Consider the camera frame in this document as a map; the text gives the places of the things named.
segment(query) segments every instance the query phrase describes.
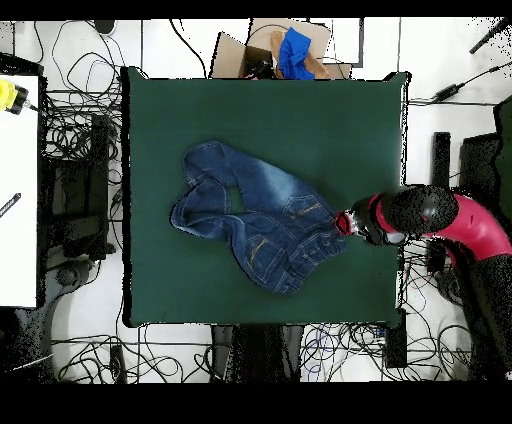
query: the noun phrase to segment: yellow tool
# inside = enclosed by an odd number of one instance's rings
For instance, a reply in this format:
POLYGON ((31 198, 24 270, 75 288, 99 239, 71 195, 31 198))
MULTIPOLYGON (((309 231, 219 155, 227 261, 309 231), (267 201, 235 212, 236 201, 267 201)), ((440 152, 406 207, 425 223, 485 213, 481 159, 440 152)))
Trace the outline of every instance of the yellow tool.
POLYGON ((7 111, 19 115, 25 107, 39 112, 39 109, 28 100, 28 90, 12 82, 0 79, 0 111, 7 111))

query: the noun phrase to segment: cardboard box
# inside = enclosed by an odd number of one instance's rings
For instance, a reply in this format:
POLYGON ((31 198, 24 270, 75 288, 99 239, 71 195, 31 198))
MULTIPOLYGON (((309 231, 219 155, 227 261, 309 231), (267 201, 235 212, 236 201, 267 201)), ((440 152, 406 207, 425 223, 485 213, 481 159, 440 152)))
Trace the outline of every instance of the cardboard box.
POLYGON ((246 63, 252 60, 265 60, 272 63, 272 53, 269 50, 245 46, 220 32, 210 78, 243 78, 246 74, 246 63))
MULTIPOLYGON (((296 31, 309 37, 311 39, 309 51, 315 58, 325 55, 331 37, 329 28, 293 19, 254 18, 249 27, 246 44, 242 44, 224 32, 219 33, 210 78, 243 78, 248 60, 266 60, 272 63, 270 34, 281 26, 285 28, 293 26, 296 31)), ((347 64, 324 65, 328 68, 331 79, 349 78, 352 70, 352 66, 347 64)))

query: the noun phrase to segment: denim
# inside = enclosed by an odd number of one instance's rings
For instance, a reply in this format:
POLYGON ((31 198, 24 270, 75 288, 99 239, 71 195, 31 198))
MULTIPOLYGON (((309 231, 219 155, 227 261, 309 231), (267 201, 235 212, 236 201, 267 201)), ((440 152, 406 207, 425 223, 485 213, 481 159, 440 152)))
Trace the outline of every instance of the denim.
POLYGON ((183 166, 191 189, 173 206, 171 225, 227 242, 264 289, 296 292, 320 263, 345 251, 335 211, 283 170, 216 140, 190 149, 183 166), (229 187, 238 187, 244 213, 231 213, 229 187))

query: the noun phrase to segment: blue cloth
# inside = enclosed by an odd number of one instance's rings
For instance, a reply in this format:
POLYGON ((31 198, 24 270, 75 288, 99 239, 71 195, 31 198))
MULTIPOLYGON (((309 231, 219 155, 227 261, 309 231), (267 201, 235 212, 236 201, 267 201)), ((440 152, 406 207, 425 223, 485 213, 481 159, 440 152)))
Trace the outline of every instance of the blue cloth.
POLYGON ((310 44, 310 38, 290 27, 279 49, 279 69, 286 79, 315 79, 315 75, 306 71, 304 65, 310 44))
POLYGON ((279 293, 297 291, 326 259, 345 251, 335 211, 310 186, 262 160, 216 140, 184 158, 190 191, 170 222, 197 237, 227 242, 254 283, 279 293), (238 187, 245 212, 231 214, 229 187, 238 187))

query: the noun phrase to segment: green table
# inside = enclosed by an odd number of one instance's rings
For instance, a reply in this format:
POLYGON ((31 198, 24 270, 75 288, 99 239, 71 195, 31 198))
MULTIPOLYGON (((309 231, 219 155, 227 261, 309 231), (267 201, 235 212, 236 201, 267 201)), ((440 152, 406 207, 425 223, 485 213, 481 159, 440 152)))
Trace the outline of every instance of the green table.
POLYGON ((299 293, 273 294, 247 279, 228 246, 174 229, 169 213, 186 190, 185 151, 213 138, 302 178, 337 209, 396 189, 408 74, 149 80, 125 68, 122 76, 126 324, 396 324, 393 247, 350 237, 347 252, 324 262, 299 293))

